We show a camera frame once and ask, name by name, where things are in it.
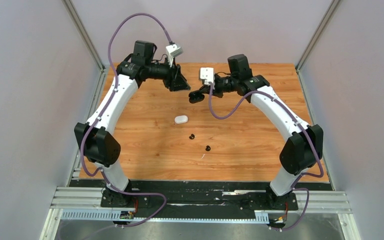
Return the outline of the black earbud charging case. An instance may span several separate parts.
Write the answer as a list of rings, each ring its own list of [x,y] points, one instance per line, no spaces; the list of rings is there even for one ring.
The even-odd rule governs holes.
[[[202,102],[205,99],[205,95],[200,91],[192,91],[188,94],[188,101],[191,104]]]

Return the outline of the white earbud charging case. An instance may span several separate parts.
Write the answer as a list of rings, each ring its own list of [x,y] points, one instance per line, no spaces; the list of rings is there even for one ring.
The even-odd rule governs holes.
[[[177,125],[185,124],[189,121],[189,118],[187,115],[178,115],[174,118],[174,123]]]

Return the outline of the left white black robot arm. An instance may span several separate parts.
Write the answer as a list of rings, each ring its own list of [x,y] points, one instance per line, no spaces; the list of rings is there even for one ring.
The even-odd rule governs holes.
[[[113,136],[128,101],[147,79],[161,80],[171,92],[191,89],[176,64],[176,57],[183,53],[181,46],[170,42],[163,61],[154,59],[156,50],[154,43],[137,40],[133,52],[116,67],[101,104],[85,123],[78,122],[74,127],[82,167],[86,166],[85,160],[96,166],[95,172],[85,173],[90,177],[102,173],[105,180],[103,207],[127,207],[133,201],[131,181],[120,164],[121,145]]]

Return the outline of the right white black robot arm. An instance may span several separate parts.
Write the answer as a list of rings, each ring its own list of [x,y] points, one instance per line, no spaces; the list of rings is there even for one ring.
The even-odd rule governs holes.
[[[222,98],[225,93],[236,92],[240,103],[247,101],[260,110],[277,128],[285,144],[279,155],[281,167],[266,188],[263,205],[278,209],[286,205],[298,181],[308,170],[317,165],[322,178],[325,173],[321,164],[324,131],[318,125],[310,125],[295,114],[275,93],[274,88],[262,75],[254,75],[248,58],[236,54],[227,59],[229,73],[220,76],[212,67],[202,67],[199,79],[202,86],[189,93],[189,102],[195,104],[209,96]]]

